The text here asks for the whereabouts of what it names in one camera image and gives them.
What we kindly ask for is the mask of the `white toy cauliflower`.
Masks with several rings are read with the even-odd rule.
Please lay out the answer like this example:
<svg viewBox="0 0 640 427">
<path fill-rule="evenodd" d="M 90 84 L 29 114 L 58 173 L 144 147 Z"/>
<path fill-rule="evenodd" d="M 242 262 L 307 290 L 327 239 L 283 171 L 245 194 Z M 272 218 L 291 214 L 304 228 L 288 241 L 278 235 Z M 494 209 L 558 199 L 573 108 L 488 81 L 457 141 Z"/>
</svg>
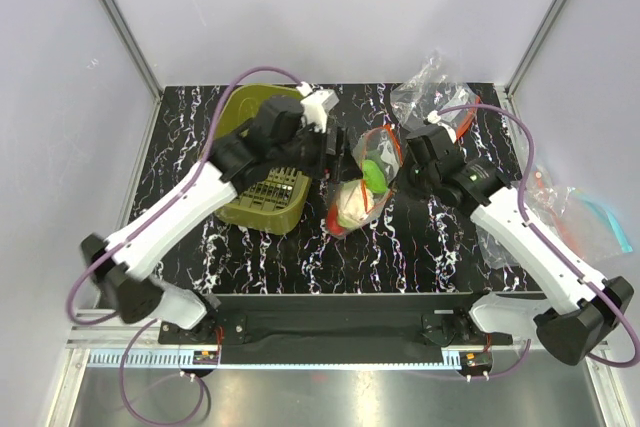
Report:
<svg viewBox="0 0 640 427">
<path fill-rule="evenodd" d="M 337 223 L 345 229 L 361 227 L 374 205 L 373 193 L 361 181 L 353 181 L 340 188 L 337 197 Z"/>
</svg>

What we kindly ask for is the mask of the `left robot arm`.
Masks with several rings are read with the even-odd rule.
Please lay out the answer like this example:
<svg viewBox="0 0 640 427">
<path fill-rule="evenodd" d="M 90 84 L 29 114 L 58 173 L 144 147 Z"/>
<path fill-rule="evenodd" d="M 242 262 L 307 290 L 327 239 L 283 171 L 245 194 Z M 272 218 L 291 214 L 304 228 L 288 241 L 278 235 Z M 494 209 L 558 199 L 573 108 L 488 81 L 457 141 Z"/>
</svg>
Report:
<svg viewBox="0 0 640 427">
<path fill-rule="evenodd" d="M 154 278 L 159 261 L 214 211 L 234 201 L 275 168 L 309 178 L 348 182 L 361 178 L 344 128 L 328 117 L 336 93 L 315 91 L 301 100 L 274 95 L 254 117 L 215 139 L 168 194 L 106 238 L 80 244 L 87 276 L 125 324 L 146 318 L 172 323 L 196 343 L 215 333 L 216 305 L 195 292 Z"/>
</svg>

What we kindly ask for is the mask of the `red orange toy mango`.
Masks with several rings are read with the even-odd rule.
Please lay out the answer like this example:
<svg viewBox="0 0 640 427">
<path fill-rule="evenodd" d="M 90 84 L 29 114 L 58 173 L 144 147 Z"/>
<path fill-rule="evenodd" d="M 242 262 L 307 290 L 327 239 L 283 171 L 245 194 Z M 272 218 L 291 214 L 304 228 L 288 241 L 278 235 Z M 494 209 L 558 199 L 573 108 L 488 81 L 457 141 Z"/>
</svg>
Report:
<svg viewBox="0 0 640 427">
<path fill-rule="evenodd" d="M 338 223 L 338 218 L 335 215 L 327 216 L 326 227 L 328 232 L 335 237 L 340 237 L 345 232 L 345 229 Z"/>
</svg>

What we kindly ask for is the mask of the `clear red-zip bag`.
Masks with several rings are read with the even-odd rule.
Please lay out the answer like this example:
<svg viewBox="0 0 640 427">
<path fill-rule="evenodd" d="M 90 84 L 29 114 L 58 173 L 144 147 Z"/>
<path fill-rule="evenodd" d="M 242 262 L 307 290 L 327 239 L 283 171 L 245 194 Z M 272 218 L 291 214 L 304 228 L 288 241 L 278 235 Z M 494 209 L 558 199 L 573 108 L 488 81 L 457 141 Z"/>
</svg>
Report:
<svg viewBox="0 0 640 427">
<path fill-rule="evenodd" d="M 390 125 L 365 132 L 353 150 L 353 157 L 362 178 L 338 187 L 326 216 L 326 228 L 336 238 L 344 238 L 380 216 L 403 162 Z"/>
</svg>

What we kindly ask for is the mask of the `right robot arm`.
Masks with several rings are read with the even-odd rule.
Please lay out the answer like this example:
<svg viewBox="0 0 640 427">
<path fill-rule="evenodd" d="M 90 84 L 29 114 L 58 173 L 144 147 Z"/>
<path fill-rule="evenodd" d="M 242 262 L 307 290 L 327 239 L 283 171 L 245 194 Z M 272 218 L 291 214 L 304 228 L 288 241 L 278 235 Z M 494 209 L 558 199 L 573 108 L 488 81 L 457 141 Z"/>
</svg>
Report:
<svg viewBox="0 0 640 427">
<path fill-rule="evenodd" d="M 536 339 L 566 365 L 580 363 L 620 323 L 634 295 L 621 276 L 605 278 L 580 259 L 529 208 L 491 161 L 465 160 L 455 136 L 428 124 L 406 138 L 407 156 L 397 177 L 401 192 L 430 195 L 493 236 L 540 287 L 541 299 L 482 294 L 454 318 L 466 343 L 487 334 Z"/>
</svg>

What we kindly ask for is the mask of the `clear bag under arm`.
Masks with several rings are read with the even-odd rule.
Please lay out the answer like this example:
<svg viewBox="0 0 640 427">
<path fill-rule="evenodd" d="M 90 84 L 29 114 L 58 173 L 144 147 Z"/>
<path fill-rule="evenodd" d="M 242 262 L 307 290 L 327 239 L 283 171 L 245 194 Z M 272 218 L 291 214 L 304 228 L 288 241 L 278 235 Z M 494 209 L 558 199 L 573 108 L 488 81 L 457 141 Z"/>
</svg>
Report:
<svg viewBox="0 0 640 427">
<path fill-rule="evenodd" d="M 478 224 L 475 227 L 482 258 L 489 268 L 498 270 L 519 266 L 517 260 L 491 233 Z"/>
</svg>

